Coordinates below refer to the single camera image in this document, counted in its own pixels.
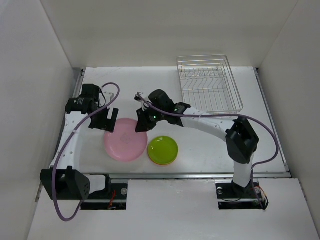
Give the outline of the orange plate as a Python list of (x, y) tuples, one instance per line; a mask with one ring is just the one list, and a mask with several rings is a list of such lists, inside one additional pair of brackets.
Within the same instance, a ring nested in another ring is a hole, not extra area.
[(149, 159), (156, 165), (167, 166), (172, 164), (177, 159), (177, 156), (150, 156)]

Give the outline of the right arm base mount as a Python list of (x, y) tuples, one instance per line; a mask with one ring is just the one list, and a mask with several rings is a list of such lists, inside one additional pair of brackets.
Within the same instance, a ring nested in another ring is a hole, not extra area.
[(266, 210), (269, 199), (258, 182), (243, 188), (233, 182), (215, 184), (220, 210)]

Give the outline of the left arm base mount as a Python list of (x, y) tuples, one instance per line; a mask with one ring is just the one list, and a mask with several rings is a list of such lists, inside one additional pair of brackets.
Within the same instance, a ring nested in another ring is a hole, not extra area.
[(108, 174), (89, 175), (90, 192), (82, 211), (118, 211), (127, 209), (128, 180), (111, 178)]

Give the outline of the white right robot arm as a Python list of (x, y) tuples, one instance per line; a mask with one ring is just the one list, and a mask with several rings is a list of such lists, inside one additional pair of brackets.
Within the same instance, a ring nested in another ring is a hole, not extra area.
[(173, 126), (199, 130), (221, 139), (234, 162), (232, 193), (243, 197), (250, 191), (253, 156), (259, 138), (246, 117), (222, 119), (206, 116), (206, 113), (187, 103), (174, 103), (161, 89), (153, 91), (147, 99), (137, 93), (134, 99), (141, 103), (141, 108), (136, 112), (137, 133), (153, 130), (158, 122), (166, 121)]

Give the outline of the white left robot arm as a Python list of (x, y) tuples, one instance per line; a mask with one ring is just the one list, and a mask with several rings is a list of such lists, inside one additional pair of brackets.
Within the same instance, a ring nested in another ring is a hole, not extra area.
[(40, 173), (40, 181), (53, 200), (85, 201), (91, 193), (92, 180), (80, 172), (83, 133), (88, 129), (113, 133), (119, 110), (100, 105), (102, 89), (84, 84), (78, 97), (65, 106), (65, 123), (58, 151), (48, 169)]

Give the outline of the wire dish rack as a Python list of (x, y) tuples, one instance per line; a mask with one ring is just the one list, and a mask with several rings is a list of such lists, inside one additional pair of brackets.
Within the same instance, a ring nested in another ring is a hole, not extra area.
[(237, 114), (244, 105), (228, 57), (179, 56), (177, 70), (183, 102), (209, 114)]

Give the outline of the green plate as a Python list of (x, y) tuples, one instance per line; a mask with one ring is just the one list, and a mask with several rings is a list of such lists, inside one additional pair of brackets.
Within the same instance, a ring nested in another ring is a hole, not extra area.
[(179, 147), (177, 142), (169, 136), (158, 136), (154, 138), (147, 146), (149, 157), (153, 156), (177, 156)]

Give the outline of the pink plate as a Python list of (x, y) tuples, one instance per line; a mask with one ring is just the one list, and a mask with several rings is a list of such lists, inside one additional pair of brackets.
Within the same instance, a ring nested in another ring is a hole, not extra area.
[(104, 148), (112, 159), (128, 163), (144, 153), (148, 135), (146, 132), (136, 132), (137, 123), (131, 118), (120, 118), (116, 120), (114, 132), (104, 134)]

